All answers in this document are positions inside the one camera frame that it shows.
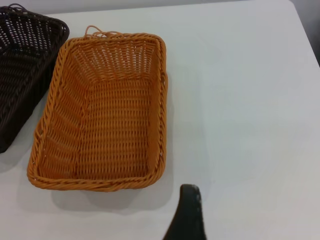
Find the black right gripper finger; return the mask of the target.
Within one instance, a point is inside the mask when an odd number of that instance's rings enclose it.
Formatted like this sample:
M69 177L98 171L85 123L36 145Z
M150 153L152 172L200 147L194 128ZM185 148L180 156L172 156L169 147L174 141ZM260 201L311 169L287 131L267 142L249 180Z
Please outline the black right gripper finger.
M182 184L172 221L165 240L205 240L207 238L202 212L202 197L198 186Z

